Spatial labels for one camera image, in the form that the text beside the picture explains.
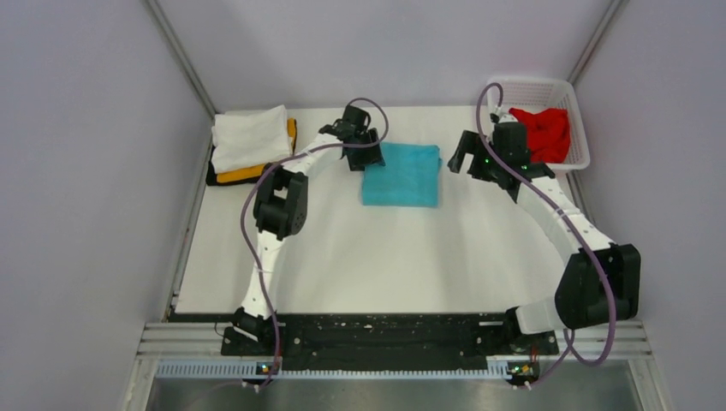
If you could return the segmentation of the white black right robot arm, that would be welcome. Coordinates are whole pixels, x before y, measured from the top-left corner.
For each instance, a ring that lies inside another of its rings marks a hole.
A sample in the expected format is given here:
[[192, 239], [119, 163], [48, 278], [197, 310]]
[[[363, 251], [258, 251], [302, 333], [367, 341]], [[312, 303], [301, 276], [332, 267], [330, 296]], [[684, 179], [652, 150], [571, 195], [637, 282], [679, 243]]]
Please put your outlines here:
[[615, 343], [616, 322], [638, 312], [639, 250], [603, 234], [564, 193], [550, 166], [532, 160], [523, 124], [499, 122], [492, 137], [463, 131], [448, 169], [460, 173], [466, 156], [472, 158], [467, 173], [505, 191], [539, 226], [564, 263], [550, 296], [506, 311], [504, 346], [524, 353], [536, 343], [537, 334], [560, 329], [572, 345], [575, 331], [607, 325], [603, 351], [592, 364], [604, 362]]

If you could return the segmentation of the turquoise t-shirt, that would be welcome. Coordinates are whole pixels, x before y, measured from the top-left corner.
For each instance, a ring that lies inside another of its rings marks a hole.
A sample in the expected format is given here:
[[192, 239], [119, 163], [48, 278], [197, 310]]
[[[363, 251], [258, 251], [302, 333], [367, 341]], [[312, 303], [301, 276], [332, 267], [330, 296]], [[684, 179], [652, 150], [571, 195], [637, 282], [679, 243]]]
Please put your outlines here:
[[381, 150], [385, 164], [364, 171], [362, 204], [437, 208], [442, 164], [439, 146], [384, 142]]

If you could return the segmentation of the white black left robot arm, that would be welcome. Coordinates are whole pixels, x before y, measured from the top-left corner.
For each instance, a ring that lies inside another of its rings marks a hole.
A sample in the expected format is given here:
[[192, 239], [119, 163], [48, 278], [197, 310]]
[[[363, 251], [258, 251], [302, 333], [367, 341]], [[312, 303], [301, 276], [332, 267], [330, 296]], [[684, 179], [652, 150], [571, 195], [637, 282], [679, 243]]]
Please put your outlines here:
[[252, 274], [231, 324], [255, 354], [282, 354], [281, 325], [270, 288], [289, 237], [298, 235], [306, 222], [311, 181], [343, 158], [352, 171], [384, 163], [381, 143], [386, 135], [372, 127], [371, 114], [358, 106], [360, 101], [350, 100], [342, 115], [296, 154], [267, 164], [243, 203], [240, 226], [253, 258]]

